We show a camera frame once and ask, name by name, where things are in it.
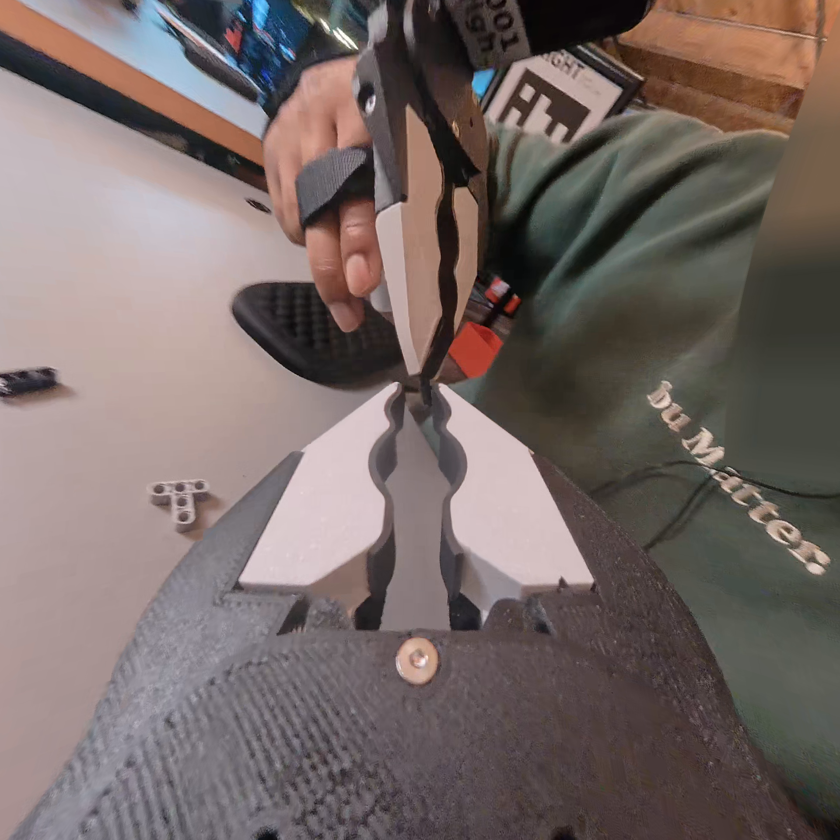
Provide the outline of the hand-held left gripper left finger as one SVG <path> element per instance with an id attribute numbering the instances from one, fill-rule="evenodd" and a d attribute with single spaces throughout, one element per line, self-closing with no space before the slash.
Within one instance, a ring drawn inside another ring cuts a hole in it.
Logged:
<path id="1" fill-rule="evenodd" d="M 392 383 L 312 441 L 293 469 L 238 586 L 343 606 L 377 630 L 396 565 L 394 506 L 403 388 Z"/>

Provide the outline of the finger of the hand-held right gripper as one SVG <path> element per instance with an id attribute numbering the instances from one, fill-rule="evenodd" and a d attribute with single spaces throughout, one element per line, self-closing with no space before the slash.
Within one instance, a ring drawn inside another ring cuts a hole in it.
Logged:
<path id="1" fill-rule="evenodd" d="M 436 336 L 444 316 L 437 217 L 445 174 L 425 123 L 412 108 L 406 108 L 405 117 L 406 196 L 379 212 L 375 228 L 406 371 L 434 377 Z"/>
<path id="2" fill-rule="evenodd" d="M 430 326 L 423 380 L 438 374 L 465 313 L 475 285 L 480 256 L 479 206 L 465 186 L 444 185 L 435 215 L 430 276 Z"/>

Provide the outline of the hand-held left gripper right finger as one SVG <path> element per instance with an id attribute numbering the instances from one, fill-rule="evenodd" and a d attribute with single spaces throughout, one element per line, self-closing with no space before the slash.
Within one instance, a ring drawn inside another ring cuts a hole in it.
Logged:
<path id="1" fill-rule="evenodd" d="M 434 431 L 448 483 L 439 559 L 451 626 L 480 623 L 498 602 L 591 591 L 531 450 L 446 385 L 434 385 Z"/>

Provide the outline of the grey t-shaped lego piece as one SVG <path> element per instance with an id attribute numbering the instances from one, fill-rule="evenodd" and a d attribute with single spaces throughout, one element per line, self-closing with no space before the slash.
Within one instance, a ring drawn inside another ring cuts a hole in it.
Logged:
<path id="1" fill-rule="evenodd" d="M 179 533 L 194 530 L 198 507 L 211 495 L 211 488 L 204 479 L 152 482 L 146 491 L 152 505 L 169 510 L 173 526 Z"/>

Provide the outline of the black lego beam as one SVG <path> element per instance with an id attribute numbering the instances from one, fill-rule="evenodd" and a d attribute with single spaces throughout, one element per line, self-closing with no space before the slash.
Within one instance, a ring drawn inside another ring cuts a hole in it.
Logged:
<path id="1" fill-rule="evenodd" d="M 1 399 L 10 400 L 20 396 L 47 392 L 59 384 L 56 369 L 31 367 L 1 372 Z"/>

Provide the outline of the person's right hand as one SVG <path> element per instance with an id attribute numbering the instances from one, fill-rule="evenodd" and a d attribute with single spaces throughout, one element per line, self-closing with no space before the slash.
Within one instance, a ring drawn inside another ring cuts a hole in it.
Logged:
<path id="1" fill-rule="evenodd" d="M 331 149 L 371 144 L 353 95 L 357 61 L 346 57 L 306 69 L 262 143 L 274 216 L 290 242 L 305 247 L 318 294 L 345 333 L 360 327 L 363 299 L 382 279 L 375 205 L 354 197 L 303 229 L 296 180 L 304 165 Z"/>

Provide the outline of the small red black object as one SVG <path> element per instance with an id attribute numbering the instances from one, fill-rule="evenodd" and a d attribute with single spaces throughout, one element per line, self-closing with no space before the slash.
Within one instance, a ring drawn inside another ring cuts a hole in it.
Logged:
<path id="1" fill-rule="evenodd" d="M 518 294 L 500 276 L 494 275 L 484 290 L 485 299 L 490 307 L 489 315 L 501 315 L 512 319 L 519 310 L 522 300 Z"/>

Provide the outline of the orange plastic box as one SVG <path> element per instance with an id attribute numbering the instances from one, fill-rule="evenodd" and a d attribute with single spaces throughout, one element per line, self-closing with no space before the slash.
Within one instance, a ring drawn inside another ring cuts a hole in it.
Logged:
<path id="1" fill-rule="evenodd" d="M 468 380 L 485 375 L 501 350 L 503 341 L 493 329 L 465 322 L 448 350 L 448 357 Z"/>

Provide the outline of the black white tag sign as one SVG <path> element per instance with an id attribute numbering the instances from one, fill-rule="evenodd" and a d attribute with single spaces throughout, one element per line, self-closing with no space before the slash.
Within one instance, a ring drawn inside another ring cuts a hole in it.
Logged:
<path id="1" fill-rule="evenodd" d="M 595 45 L 578 45 L 515 62 L 487 76 L 486 119 L 567 144 L 623 113 L 645 78 Z"/>

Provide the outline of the black textured pad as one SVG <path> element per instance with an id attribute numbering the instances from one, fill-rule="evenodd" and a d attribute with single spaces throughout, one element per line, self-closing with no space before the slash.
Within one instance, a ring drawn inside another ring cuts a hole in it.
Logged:
<path id="1" fill-rule="evenodd" d="M 306 381 L 351 389 L 408 378 L 393 324 L 368 301 L 362 324 L 352 332 L 340 329 L 308 282 L 244 287 L 231 311 L 262 350 Z"/>

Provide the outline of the computer monitor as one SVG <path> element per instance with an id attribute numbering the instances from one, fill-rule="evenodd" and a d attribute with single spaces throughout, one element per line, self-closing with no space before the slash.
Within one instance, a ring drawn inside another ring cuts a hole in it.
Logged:
<path id="1" fill-rule="evenodd" d="M 363 47 L 373 1 L 163 1 L 150 9 L 197 69 L 261 107 L 313 31 Z"/>

